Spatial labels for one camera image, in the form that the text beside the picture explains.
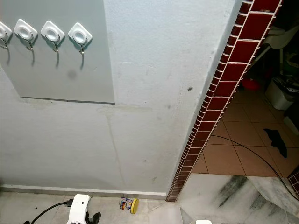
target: black cable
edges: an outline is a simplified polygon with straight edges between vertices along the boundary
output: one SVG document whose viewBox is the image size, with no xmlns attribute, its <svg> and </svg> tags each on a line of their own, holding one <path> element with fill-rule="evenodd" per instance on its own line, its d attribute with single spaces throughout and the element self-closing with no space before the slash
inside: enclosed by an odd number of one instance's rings
<svg viewBox="0 0 299 224">
<path fill-rule="evenodd" d="M 59 206 L 59 205 L 63 205 L 63 204 L 67 204 L 67 202 L 61 202 L 61 203 L 58 203 L 58 204 L 54 204 L 53 206 L 47 208 L 45 211 L 43 211 L 41 214 L 39 214 L 32 222 L 31 224 L 33 224 L 40 216 L 42 216 L 43 214 L 45 214 L 47 211 Z"/>
<path fill-rule="evenodd" d="M 228 138 L 225 138 L 225 137 L 222 137 L 222 136 L 219 136 L 219 135 L 211 135 L 211 136 L 215 136 L 215 137 L 219 137 L 219 138 L 223 138 L 223 139 L 227 139 L 229 141 L 232 141 L 240 146 L 243 146 L 245 149 L 248 149 L 249 151 L 251 151 L 252 153 L 254 153 L 255 155 L 257 155 L 260 159 L 262 159 L 265 163 L 267 163 L 267 165 L 273 170 L 273 172 L 276 174 L 276 176 L 279 178 L 280 182 L 282 183 L 282 185 L 285 187 L 285 189 L 290 193 L 290 195 L 292 195 L 293 198 L 295 198 L 297 201 L 299 201 L 299 199 L 294 196 L 291 191 L 288 189 L 288 187 L 286 186 L 285 182 L 281 179 L 281 177 L 279 176 L 279 174 L 277 173 L 277 171 L 273 168 L 273 166 L 271 166 L 266 160 L 264 160 L 260 155 L 258 155 L 257 153 L 255 153 L 254 151 L 252 151 L 251 149 L 249 149 L 248 147 L 236 142 L 236 141 L 233 141 L 231 139 L 228 139 Z"/>
</svg>

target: gray panel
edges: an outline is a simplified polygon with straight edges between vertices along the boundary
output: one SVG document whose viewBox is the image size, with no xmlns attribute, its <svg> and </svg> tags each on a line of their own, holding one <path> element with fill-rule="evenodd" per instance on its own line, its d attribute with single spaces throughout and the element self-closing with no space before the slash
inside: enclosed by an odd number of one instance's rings
<svg viewBox="0 0 299 224">
<path fill-rule="evenodd" d="M 31 52 L 14 33 L 9 51 L 0 49 L 0 62 L 22 97 L 114 103 L 106 21 L 102 0 L 4 0 L 1 21 L 12 30 L 18 19 L 35 28 L 39 35 Z M 51 20 L 65 33 L 59 46 L 59 60 L 40 30 Z M 85 48 L 70 40 L 68 31 L 80 22 L 92 35 Z"/>
</svg>

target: power cord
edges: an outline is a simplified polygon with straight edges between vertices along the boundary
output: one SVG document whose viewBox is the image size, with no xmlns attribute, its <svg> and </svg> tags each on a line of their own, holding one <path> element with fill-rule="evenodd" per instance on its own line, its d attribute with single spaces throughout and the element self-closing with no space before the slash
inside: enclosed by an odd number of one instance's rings
<svg viewBox="0 0 299 224">
<path fill-rule="evenodd" d="M 257 155 L 260 159 L 262 159 L 265 163 L 267 163 L 267 165 L 273 170 L 273 172 L 276 174 L 276 176 L 279 178 L 280 182 L 282 183 L 282 185 L 285 187 L 285 189 L 290 193 L 290 195 L 292 195 L 293 198 L 295 198 L 297 201 L 299 201 L 299 199 L 293 195 L 291 193 L 291 191 L 288 189 L 288 187 L 286 186 L 285 182 L 281 179 L 281 177 L 279 176 L 278 172 L 273 168 L 273 166 L 271 166 L 266 160 L 264 160 L 260 155 L 258 155 L 257 153 L 255 153 L 254 151 L 252 151 L 251 149 L 249 149 L 248 147 L 236 142 L 236 141 L 233 141 L 231 139 L 228 139 L 228 138 L 225 138 L 225 137 L 222 137 L 222 136 L 219 136 L 219 135 L 211 135 L 211 136 L 214 136 L 214 137 L 219 137 L 219 138 L 223 138 L 223 139 L 227 139 L 229 141 L 232 141 L 233 143 L 236 143 L 242 147 L 244 147 L 245 149 L 248 149 L 249 151 L 251 151 L 252 153 L 254 153 L 255 155 Z"/>
<path fill-rule="evenodd" d="M 24 222 L 24 224 L 33 224 L 40 216 L 42 216 L 43 214 L 45 214 L 47 211 L 49 211 L 49 210 L 51 210 L 51 209 L 53 209 L 53 208 L 55 208 L 55 207 L 57 207 L 57 206 L 59 206 L 59 205 L 63 205 L 63 204 L 65 204 L 65 205 L 67 205 L 67 207 L 71 207 L 71 205 L 72 205 L 72 203 L 73 203 L 73 200 L 74 199 L 70 199 L 70 200 L 68 200 L 68 201 L 66 201 L 66 202 L 61 202 L 61 203 L 58 203 L 58 204 L 54 204 L 53 206 L 51 206 L 51 207 L 49 207 L 49 208 L 47 208 L 45 211 L 43 211 L 41 214 L 39 214 L 31 223 L 29 222 L 29 221 L 26 221 L 26 222 Z"/>
</svg>

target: white bin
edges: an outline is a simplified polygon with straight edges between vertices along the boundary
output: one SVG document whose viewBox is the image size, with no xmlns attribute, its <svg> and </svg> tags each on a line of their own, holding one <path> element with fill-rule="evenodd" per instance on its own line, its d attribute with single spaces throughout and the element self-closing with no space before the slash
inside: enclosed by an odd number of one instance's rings
<svg viewBox="0 0 299 224">
<path fill-rule="evenodd" d="M 293 103 L 292 97 L 284 93 L 273 80 L 271 80 L 265 95 L 272 106 L 277 110 L 285 111 Z"/>
</svg>

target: white machine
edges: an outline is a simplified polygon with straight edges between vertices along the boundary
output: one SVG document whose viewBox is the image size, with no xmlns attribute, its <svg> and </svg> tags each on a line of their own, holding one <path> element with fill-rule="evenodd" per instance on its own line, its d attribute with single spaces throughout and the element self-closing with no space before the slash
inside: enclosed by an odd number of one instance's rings
<svg viewBox="0 0 299 224">
<path fill-rule="evenodd" d="M 97 224 L 99 222 L 101 217 L 99 212 L 95 213 L 92 218 L 89 218 L 87 211 L 89 200 L 89 195 L 75 195 L 67 224 Z"/>
</svg>

